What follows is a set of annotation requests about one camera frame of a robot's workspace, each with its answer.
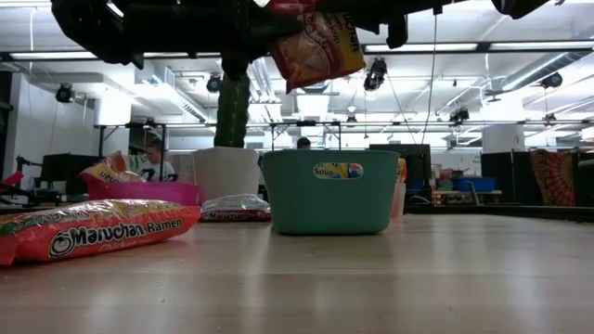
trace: cactus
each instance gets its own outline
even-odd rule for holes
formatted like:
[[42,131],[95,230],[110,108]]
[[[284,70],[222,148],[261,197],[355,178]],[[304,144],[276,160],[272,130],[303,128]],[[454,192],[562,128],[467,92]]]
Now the cactus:
[[243,148],[250,119],[250,78],[242,74],[238,80],[223,77],[219,95],[219,109],[216,112],[216,147]]

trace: teal plastic basket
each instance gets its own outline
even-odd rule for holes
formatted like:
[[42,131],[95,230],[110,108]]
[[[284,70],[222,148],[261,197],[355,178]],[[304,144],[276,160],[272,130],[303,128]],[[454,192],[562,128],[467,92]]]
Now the teal plastic basket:
[[[273,226],[288,235],[383,231],[390,223],[399,157],[388,151],[266,153],[264,172]],[[358,178],[319,178],[315,174],[319,163],[358,164],[363,173],[359,171]]]

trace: desk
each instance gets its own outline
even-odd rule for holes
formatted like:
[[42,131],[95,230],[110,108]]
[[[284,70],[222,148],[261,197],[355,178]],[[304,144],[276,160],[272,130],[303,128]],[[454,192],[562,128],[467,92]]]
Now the desk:
[[134,250],[0,268],[3,334],[591,333],[594,227],[407,215],[377,236],[197,225]]
[[[493,191],[477,191],[476,196],[479,199],[485,197],[492,197],[492,203],[498,204],[499,197],[501,196],[501,190]],[[446,205],[446,204],[473,204],[472,194],[470,191],[457,191],[457,190],[434,190],[432,193],[434,205]]]

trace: white plant pot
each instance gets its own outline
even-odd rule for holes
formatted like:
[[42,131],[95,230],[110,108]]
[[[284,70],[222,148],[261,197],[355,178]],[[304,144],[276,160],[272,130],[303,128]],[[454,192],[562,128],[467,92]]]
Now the white plant pot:
[[223,196],[258,194],[258,153],[245,148],[209,148],[192,153],[200,204]]

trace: computer monitor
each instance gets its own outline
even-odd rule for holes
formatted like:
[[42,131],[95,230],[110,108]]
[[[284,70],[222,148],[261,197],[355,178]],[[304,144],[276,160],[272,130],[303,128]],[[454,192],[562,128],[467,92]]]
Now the computer monitor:
[[400,153],[407,161],[407,188],[422,188],[431,179],[431,146],[428,144],[372,144],[370,150]]
[[46,155],[42,163],[41,180],[46,182],[66,181],[66,194],[84,194],[86,193],[86,183],[78,177],[78,174],[100,159],[97,156],[70,153]]

